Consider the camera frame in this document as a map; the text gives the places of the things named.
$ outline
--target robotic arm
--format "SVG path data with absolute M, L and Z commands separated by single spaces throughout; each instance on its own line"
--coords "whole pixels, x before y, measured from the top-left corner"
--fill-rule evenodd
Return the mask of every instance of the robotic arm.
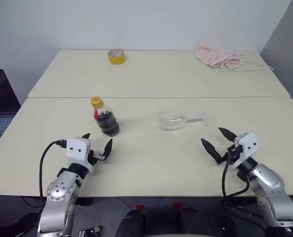
M 106 160 L 111 152 L 112 139 L 105 146 L 102 155 L 95 155 L 90 149 L 90 134 L 61 141 L 66 148 L 69 168 L 62 168 L 57 179 L 46 191 L 47 202 L 42 211 L 38 237 L 70 236 L 73 226 L 74 206 L 88 172 L 92 173 L 98 160 Z
M 285 191 L 283 179 L 251 157 L 258 149 L 257 135 L 245 132 L 236 136 L 225 128 L 219 130 L 229 141 L 234 142 L 234 145 L 221 157 L 213 145 L 201 139 L 206 151 L 218 164 L 229 161 L 238 170 L 237 176 L 250 183 L 267 226 L 266 236 L 293 236 L 293 201 Z

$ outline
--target yellow tape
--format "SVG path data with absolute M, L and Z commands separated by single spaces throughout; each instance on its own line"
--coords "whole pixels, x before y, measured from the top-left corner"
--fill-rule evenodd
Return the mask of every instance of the yellow tape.
M 112 64 L 122 64 L 126 60 L 125 54 L 121 49 L 112 49 L 109 51 L 108 58 Z

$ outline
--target pink cloth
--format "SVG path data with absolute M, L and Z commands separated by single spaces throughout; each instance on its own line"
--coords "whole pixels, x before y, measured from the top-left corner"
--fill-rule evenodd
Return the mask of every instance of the pink cloth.
M 233 50 L 217 49 L 209 46 L 209 42 L 201 41 L 195 49 L 196 57 L 211 68 L 223 67 L 230 70 L 241 66 L 241 53 Z

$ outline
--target laptop screen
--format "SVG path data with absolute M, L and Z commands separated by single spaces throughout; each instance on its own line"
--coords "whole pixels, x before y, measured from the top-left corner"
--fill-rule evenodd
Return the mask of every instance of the laptop screen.
M 0 112 L 17 112 L 20 104 L 10 86 L 8 79 L 2 69 L 0 69 Z

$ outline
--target clear plastic scoop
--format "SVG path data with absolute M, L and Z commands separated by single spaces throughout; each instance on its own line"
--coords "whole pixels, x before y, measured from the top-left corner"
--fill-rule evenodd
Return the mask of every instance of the clear plastic scoop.
M 186 122 L 205 121 L 206 119 L 207 117 L 203 113 L 185 116 L 178 112 L 162 112 L 159 115 L 160 128 L 166 131 L 181 129 Z

